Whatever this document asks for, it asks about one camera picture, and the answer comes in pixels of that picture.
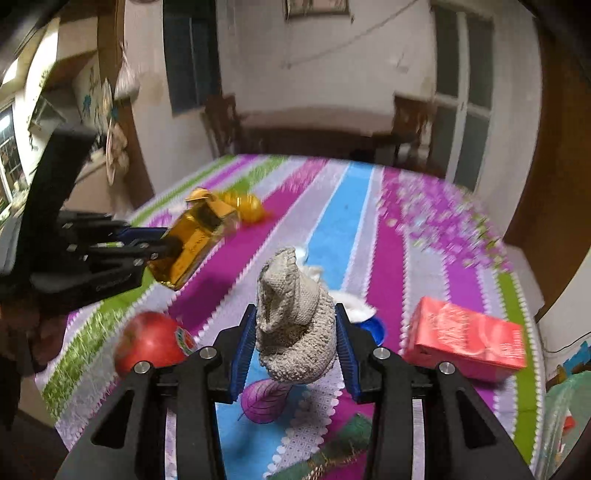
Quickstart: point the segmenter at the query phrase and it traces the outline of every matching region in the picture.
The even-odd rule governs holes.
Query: gray knitted sock
[[[332,367],[335,306],[326,288],[303,274],[293,248],[279,250],[261,270],[256,348],[279,382],[308,384]]]

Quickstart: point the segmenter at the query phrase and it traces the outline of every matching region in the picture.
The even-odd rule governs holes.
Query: wooden chair
[[[243,153],[240,116],[236,112],[234,95],[210,95],[205,101],[205,115],[221,155]]]
[[[375,134],[372,137],[375,147],[394,146],[393,166],[398,164],[398,154],[403,144],[410,144],[409,157],[416,158],[425,127],[430,122],[433,124],[436,111],[436,105],[431,102],[394,95],[392,131]],[[408,158],[405,163],[412,164],[413,161]]]

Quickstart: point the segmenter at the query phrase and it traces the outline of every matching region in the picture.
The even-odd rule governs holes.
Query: purple leaf pattern
[[[275,421],[283,413],[290,390],[290,384],[276,382],[270,378],[254,382],[242,392],[242,411],[254,423]]]
[[[152,217],[152,219],[150,220],[150,223],[148,224],[148,227],[150,228],[154,228],[154,227],[161,227],[161,226],[165,226],[165,227],[169,227],[172,225],[173,222],[173,214],[170,213],[170,211],[168,209],[162,211],[161,213],[159,213],[158,215],[155,215],[154,217]]]

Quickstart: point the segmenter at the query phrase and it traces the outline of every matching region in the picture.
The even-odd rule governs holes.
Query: tablecloth
[[[264,262],[281,247],[307,245],[309,265],[324,268],[331,290],[355,294],[377,308],[384,345],[404,351],[410,317],[422,296],[523,325],[528,366],[498,385],[476,388],[513,438],[525,461],[537,462],[543,419],[543,362],[535,324],[500,238],[472,195],[434,177],[324,158],[223,157],[138,211],[134,225],[168,226],[196,186],[252,192],[269,217],[222,241],[180,292],[146,272],[142,286],[72,313],[62,352],[36,377],[56,428],[72,448],[115,388],[112,354],[135,314],[168,312],[200,346],[237,325],[256,302]],[[268,381],[255,355],[246,387]],[[338,362],[313,384],[278,392],[260,418],[240,400],[216,406],[229,480],[263,478],[308,458],[357,411]],[[176,477],[175,418],[167,419],[166,474]],[[339,470],[361,478],[363,461]],[[327,478],[335,478],[335,473]]]

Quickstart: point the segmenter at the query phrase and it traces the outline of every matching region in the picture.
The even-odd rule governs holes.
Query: blue bowl
[[[386,338],[386,328],[379,318],[371,317],[369,320],[358,323],[357,326],[371,333],[371,336],[374,337],[374,341],[378,346],[382,345]]]

